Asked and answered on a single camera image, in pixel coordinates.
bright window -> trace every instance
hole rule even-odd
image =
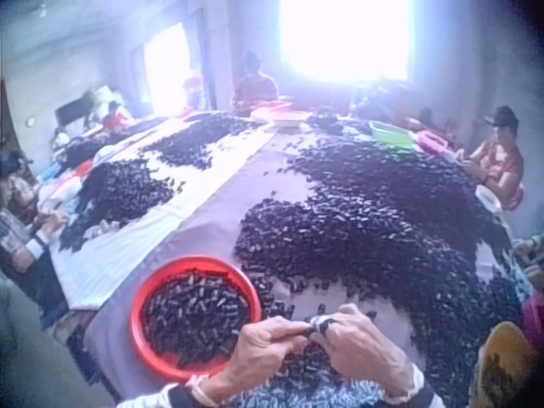
[[[321,81],[406,79],[410,0],[283,0],[286,62]]]
[[[190,70],[189,49],[181,23],[151,38],[145,44],[144,58],[153,111],[157,115],[180,113],[186,102],[184,80]]]

hand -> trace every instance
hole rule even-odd
[[[280,316],[245,325],[227,366],[203,382],[201,390],[219,403],[266,383],[288,354],[302,352],[308,345],[309,340],[299,336],[308,328],[308,323]]]
[[[58,230],[64,224],[67,224],[69,220],[70,217],[68,216],[68,214],[64,212],[54,211],[46,219],[45,223],[43,224],[42,230],[44,234],[50,238],[50,236],[56,230]]]
[[[391,396],[414,388],[410,359],[385,337],[354,304],[340,306],[331,316],[326,336],[310,338],[329,354],[332,367],[346,378],[378,383]]]
[[[456,151],[456,159],[458,162],[464,162],[465,161],[465,150],[459,149]]]
[[[533,240],[519,240],[514,242],[513,251],[518,255],[528,255],[535,247]]]
[[[487,171],[472,160],[464,160],[461,162],[461,165],[468,174],[480,181],[484,181],[487,177]]]

red container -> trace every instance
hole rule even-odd
[[[260,321],[262,313],[261,303],[258,300],[257,292],[252,283],[247,279],[247,276],[223,261],[206,256],[191,256],[176,259],[175,261],[161,266],[144,282],[134,297],[133,306],[130,310],[130,332],[140,357],[149,368],[169,380],[182,383],[188,381],[193,375],[217,374],[223,370],[227,360],[225,358],[217,357],[206,364],[191,365],[180,370],[176,366],[179,355],[164,354],[158,356],[147,343],[140,319],[140,313],[144,307],[145,301],[150,295],[173,277],[184,275],[190,269],[198,269],[201,271],[202,275],[208,276],[211,274],[204,271],[217,271],[227,282],[237,288],[247,300],[249,305],[249,320],[251,323]]]

person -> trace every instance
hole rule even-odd
[[[310,335],[331,358],[331,366],[347,379],[370,380],[384,390],[384,400],[400,406],[444,406],[423,374],[355,305],[344,304],[323,337]],[[125,401],[117,408],[145,406],[214,407],[256,388],[271,378],[290,353],[309,344],[303,333],[309,324],[280,316],[245,325],[227,366],[213,377],[192,378],[185,387],[167,385],[159,394]]]
[[[70,143],[70,136],[66,133],[64,127],[57,127],[54,130],[53,140],[53,163],[62,162],[65,154],[65,148]]]
[[[37,306],[0,270],[0,406],[97,408],[66,348],[42,330]]]
[[[23,224],[37,216],[37,189],[22,176],[25,172],[21,160],[10,157],[0,162],[0,207],[7,208]]]
[[[40,307],[44,328],[67,311],[48,249],[67,221],[63,213],[52,212],[26,227],[7,208],[0,209],[0,269]]]
[[[514,242],[513,252],[526,264],[524,273],[538,292],[544,292],[544,233]]]
[[[108,115],[102,121],[106,132],[119,132],[131,122],[130,117],[120,110],[121,104],[112,100],[108,104]]]
[[[470,157],[465,157],[464,150],[457,157],[468,174],[490,189],[504,207],[510,207],[524,174],[524,159],[516,145],[519,120],[508,106],[498,107],[485,120],[495,129],[494,137]]]
[[[275,80],[261,72],[261,60],[255,53],[246,55],[244,68],[247,75],[236,85],[232,98],[233,108],[239,114],[248,114],[252,106],[279,98]]]
[[[57,127],[54,130],[53,151],[60,149],[70,143],[70,136],[66,133],[63,126]]]
[[[192,71],[184,81],[184,91],[187,94],[187,106],[195,111],[205,111],[207,108],[204,82],[202,76]]]

